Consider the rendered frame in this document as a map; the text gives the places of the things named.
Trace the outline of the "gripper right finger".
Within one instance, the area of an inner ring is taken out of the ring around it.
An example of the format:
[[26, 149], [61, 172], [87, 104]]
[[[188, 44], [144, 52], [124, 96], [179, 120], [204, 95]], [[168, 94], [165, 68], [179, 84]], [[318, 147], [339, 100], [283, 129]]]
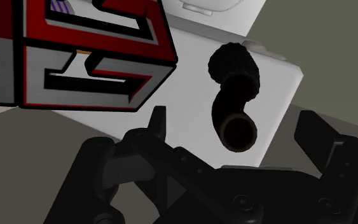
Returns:
[[299, 113], [294, 140], [321, 173], [315, 224], [358, 224], [358, 137], [340, 134], [316, 112]]

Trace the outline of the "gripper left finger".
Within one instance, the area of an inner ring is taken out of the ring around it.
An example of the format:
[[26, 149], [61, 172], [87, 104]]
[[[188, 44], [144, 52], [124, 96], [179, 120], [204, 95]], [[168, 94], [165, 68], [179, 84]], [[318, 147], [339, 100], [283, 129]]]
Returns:
[[128, 131], [118, 143], [84, 141], [43, 224], [128, 224], [111, 201], [130, 182], [156, 206], [153, 224], [221, 224], [196, 197], [213, 168], [165, 143], [166, 114], [165, 106], [155, 106], [148, 127]]

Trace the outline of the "white toilet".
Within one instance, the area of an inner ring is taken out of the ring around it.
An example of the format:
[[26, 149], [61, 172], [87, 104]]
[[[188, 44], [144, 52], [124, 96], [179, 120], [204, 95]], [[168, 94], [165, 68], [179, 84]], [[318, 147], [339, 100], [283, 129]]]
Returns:
[[[156, 105], [167, 108], [166, 141], [182, 146], [209, 165], [260, 165], [303, 78], [301, 69], [251, 41], [248, 33], [266, 0], [162, 0], [177, 56], [176, 70], [135, 113], [65, 111], [64, 116], [115, 138], [144, 127]], [[261, 88], [245, 112], [255, 122], [254, 146], [228, 151], [211, 121], [219, 85], [208, 73], [210, 56], [224, 43], [247, 43]]]

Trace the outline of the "black curved tube-shaped object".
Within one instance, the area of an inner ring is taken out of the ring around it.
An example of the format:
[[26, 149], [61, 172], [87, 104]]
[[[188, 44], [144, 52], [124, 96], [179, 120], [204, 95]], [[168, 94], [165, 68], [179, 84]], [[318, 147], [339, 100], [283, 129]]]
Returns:
[[216, 134], [228, 150], [247, 151], [258, 136], [256, 124], [244, 111], [245, 104], [259, 94], [258, 66], [245, 46], [227, 43], [210, 57], [208, 72], [220, 86], [211, 109]]

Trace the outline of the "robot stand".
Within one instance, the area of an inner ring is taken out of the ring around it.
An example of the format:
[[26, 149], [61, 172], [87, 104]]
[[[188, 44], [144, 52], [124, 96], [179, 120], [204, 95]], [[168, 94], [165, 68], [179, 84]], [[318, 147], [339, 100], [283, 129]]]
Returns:
[[91, 0], [105, 22], [67, 1], [0, 0], [0, 106], [135, 112], [173, 73], [161, 0]]

